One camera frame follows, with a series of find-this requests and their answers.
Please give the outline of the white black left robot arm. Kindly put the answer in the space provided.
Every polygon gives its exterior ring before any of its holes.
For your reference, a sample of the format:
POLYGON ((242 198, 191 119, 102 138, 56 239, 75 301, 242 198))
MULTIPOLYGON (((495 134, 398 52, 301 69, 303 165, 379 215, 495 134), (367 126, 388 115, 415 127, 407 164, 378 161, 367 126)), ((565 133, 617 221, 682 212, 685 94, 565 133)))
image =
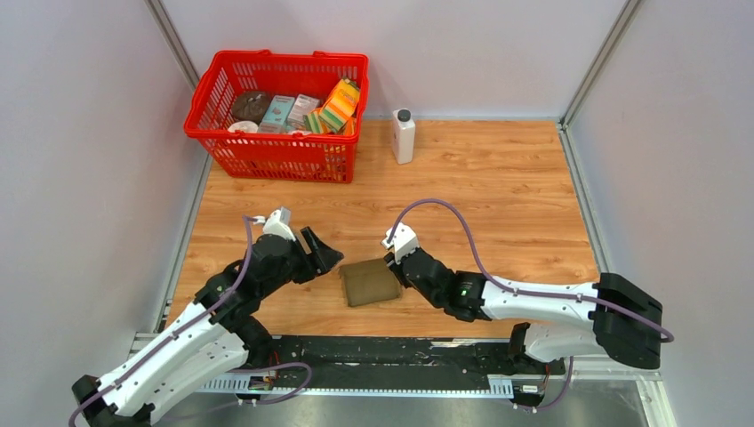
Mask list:
POLYGON ((343 254, 310 228, 295 235, 266 225, 249 236, 243 257, 212 276, 192 303, 145 348, 99 377, 72 386, 73 426, 153 426, 188 395, 228 371, 279 371, 269 331, 254 317, 282 286, 306 284, 329 273, 343 254))

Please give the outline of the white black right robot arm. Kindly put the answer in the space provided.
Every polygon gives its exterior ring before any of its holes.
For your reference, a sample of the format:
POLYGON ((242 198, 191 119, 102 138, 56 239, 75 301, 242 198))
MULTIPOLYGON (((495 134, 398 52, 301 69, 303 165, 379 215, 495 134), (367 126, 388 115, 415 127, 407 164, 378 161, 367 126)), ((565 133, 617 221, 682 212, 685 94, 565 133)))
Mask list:
POLYGON ((515 319, 507 360, 521 373, 541 362, 606 354, 623 365, 661 365, 662 304, 617 273, 564 286, 487 278, 454 271, 419 248, 401 260, 384 257, 399 283, 460 321, 515 319))

